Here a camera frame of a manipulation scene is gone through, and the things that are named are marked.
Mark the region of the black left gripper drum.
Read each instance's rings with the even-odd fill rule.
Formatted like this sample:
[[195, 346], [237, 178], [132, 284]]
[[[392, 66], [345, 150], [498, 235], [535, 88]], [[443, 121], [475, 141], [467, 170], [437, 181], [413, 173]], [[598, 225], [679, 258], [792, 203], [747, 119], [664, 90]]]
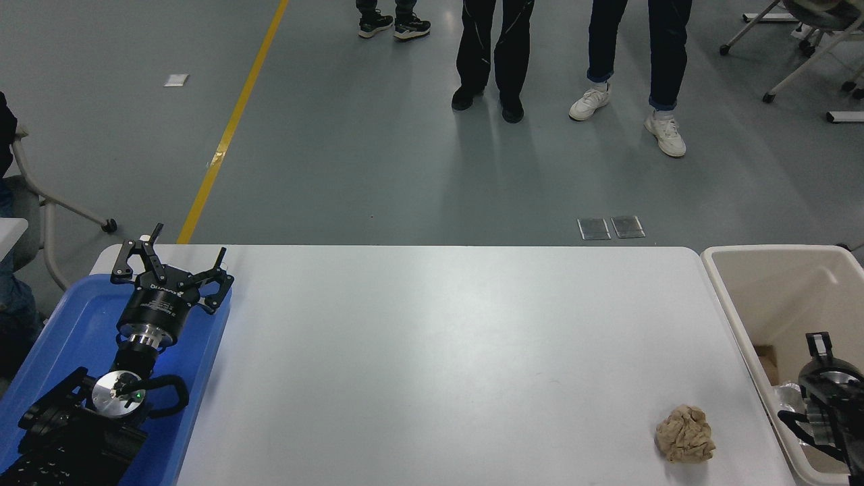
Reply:
[[169, 336], [180, 336], [192, 305], [200, 299], [200, 282], [188, 271], [164, 265], [165, 280], [154, 271], [138, 276], [132, 297], [117, 323], [120, 334], [130, 336], [145, 325]]

